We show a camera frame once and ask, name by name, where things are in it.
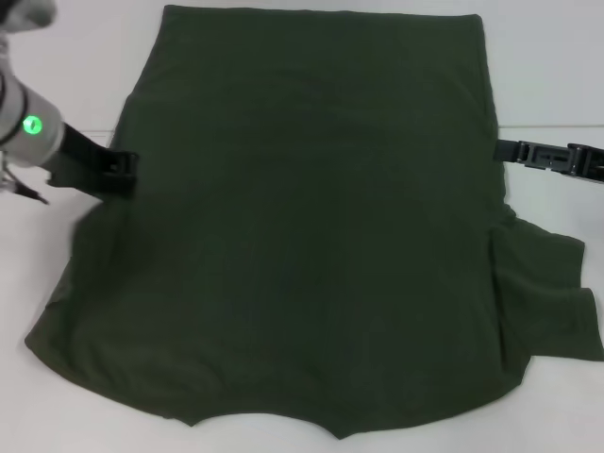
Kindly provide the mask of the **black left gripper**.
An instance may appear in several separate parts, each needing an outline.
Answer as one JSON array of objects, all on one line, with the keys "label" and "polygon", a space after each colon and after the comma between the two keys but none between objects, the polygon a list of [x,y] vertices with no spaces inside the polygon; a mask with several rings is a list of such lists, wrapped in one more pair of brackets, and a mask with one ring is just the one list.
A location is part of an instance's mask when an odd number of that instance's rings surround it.
[{"label": "black left gripper", "polygon": [[111,151],[64,124],[59,150],[46,162],[47,184],[89,195],[131,194],[138,182],[139,155]]}]

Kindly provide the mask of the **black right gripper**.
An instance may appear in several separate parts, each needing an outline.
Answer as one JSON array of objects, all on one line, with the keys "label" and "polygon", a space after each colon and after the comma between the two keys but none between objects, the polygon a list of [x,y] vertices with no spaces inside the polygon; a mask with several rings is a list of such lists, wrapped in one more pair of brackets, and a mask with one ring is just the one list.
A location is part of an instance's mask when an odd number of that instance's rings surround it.
[{"label": "black right gripper", "polygon": [[572,177],[603,182],[603,150],[590,145],[569,143],[567,148],[542,143],[498,140],[494,160],[558,173],[571,171]]}]

